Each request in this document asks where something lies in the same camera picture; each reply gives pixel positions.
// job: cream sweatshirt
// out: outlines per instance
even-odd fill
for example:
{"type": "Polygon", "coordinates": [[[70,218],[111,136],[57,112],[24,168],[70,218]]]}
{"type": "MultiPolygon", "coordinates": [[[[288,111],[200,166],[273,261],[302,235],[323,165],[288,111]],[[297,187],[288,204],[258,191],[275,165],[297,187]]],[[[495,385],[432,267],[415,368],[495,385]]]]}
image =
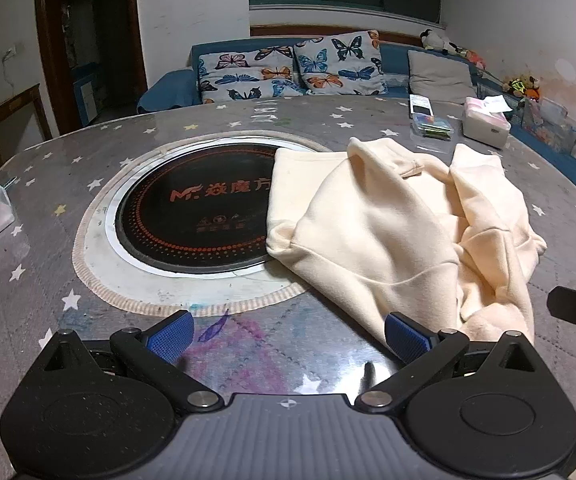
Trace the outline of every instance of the cream sweatshirt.
{"type": "Polygon", "coordinates": [[[392,310],[472,340],[534,339],[527,281],[546,243],[498,156],[464,144],[450,167],[389,138],[279,148],[266,247],[384,344],[392,310]]]}

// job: blue sofa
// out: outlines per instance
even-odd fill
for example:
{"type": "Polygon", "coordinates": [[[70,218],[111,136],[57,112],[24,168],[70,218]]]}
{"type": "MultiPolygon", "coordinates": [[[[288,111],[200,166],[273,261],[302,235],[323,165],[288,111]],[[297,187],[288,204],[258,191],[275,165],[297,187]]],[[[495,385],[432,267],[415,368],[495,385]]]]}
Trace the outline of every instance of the blue sofa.
{"type": "MultiPolygon", "coordinates": [[[[139,100],[137,108],[139,113],[144,112],[158,112],[162,110],[170,110],[172,108],[180,108],[191,105],[201,104],[201,98],[198,91],[198,75],[197,63],[199,56],[203,54],[215,54],[219,52],[250,52],[252,50],[259,50],[267,46],[273,45],[289,45],[293,46],[295,43],[307,40],[308,38],[246,38],[245,40],[231,40],[231,41],[215,41],[213,43],[202,43],[192,47],[191,50],[191,66],[174,72],[168,72],[164,77],[157,81],[139,100]]],[[[390,74],[405,74],[408,75],[408,51],[410,49],[423,50],[417,46],[398,44],[398,43],[382,43],[380,50],[382,51],[383,71],[390,74]]],[[[428,54],[435,56],[444,56],[440,52],[433,52],[431,50],[424,50],[428,54]]],[[[478,75],[476,67],[457,56],[445,56],[455,59],[468,65],[470,76],[473,86],[479,82],[485,86],[497,89],[501,93],[501,86],[495,82],[481,78],[478,75]]],[[[293,68],[297,70],[296,60],[293,60],[293,68]]],[[[388,93],[383,97],[398,97],[407,98],[409,90],[406,87],[388,87],[388,93]]],[[[576,158],[565,153],[557,153],[550,146],[544,144],[540,140],[533,137],[529,132],[526,132],[519,126],[513,126],[511,134],[519,139],[524,144],[530,146],[533,150],[539,153],[543,158],[555,166],[561,173],[568,177],[568,179],[576,185],[576,158]]]]}
{"type": "MultiPolygon", "coordinates": [[[[144,112],[159,112],[162,110],[170,110],[171,108],[179,108],[191,105],[201,104],[201,98],[197,89],[197,63],[199,56],[204,54],[215,54],[219,52],[250,52],[252,50],[259,50],[267,46],[273,45],[288,45],[293,46],[295,43],[307,40],[308,38],[247,38],[245,40],[231,40],[231,41],[215,41],[213,43],[202,43],[192,47],[190,57],[191,66],[168,72],[164,77],[157,81],[152,88],[150,88],[139,100],[137,104],[140,113],[144,112]]],[[[405,74],[408,75],[408,51],[410,49],[423,50],[421,47],[398,44],[398,43],[382,43],[380,50],[382,51],[383,71],[390,74],[405,74]]],[[[432,52],[425,50],[435,56],[443,56],[439,52],[432,52]]],[[[457,56],[446,56],[466,63],[470,69],[470,75],[473,79],[473,84],[476,84],[478,79],[477,69],[475,66],[457,56]]],[[[293,60],[295,70],[298,70],[296,60],[293,60]]],[[[399,97],[407,98],[409,95],[408,88],[405,87],[388,87],[388,93],[384,97],[399,97]]]]}

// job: power cord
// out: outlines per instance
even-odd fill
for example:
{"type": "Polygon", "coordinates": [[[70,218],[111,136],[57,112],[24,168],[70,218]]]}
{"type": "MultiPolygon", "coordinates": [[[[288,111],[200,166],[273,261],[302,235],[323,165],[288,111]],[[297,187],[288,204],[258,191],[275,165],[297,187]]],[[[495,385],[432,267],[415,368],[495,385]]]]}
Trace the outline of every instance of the power cord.
{"type": "Polygon", "coordinates": [[[15,85],[12,81],[8,79],[8,75],[6,74],[6,62],[7,60],[10,59],[10,57],[11,56],[8,53],[6,53],[4,57],[1,58],[1,68],[4,76],[4,81],[8,83],[8,85],[10,86],[10,89],[12,90],[12,95],[15,95],[15,85]]]}

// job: wall outlet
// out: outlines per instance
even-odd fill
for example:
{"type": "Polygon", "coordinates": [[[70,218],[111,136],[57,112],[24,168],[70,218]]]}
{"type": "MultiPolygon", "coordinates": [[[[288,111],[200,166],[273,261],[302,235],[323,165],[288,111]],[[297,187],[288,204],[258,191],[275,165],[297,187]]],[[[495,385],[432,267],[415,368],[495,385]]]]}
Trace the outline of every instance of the wall outlet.
{"type": "Polygon", "coordinates": [[[13,56],[17,55],[17,47],[15,45],[11,46],[6,53],[4,54],[4,57],[2,58],[2,61],[5,61],[7,59],[10,59],[13,56]]]}

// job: metal screw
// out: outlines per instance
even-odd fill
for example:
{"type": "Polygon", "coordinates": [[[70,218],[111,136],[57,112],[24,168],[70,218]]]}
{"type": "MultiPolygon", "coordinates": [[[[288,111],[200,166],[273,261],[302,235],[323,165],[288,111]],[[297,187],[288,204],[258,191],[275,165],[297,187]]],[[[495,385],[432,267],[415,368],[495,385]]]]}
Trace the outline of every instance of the metal screw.
{"type": "Polygon", "coordinates": [[[360,397],[362,402],[367,406],[372,406],[373,408],[383,408],[388,406],[392,402],[392,397],[386,392],[381,390],[372,390],[362,394],[360,397]]]}
{"type": "Polygon", "coordinates": [[[219,401],[219,397],[214,392],[199,390],[188,395],[188,402],[198,408],[209,408],[219,401]]]}

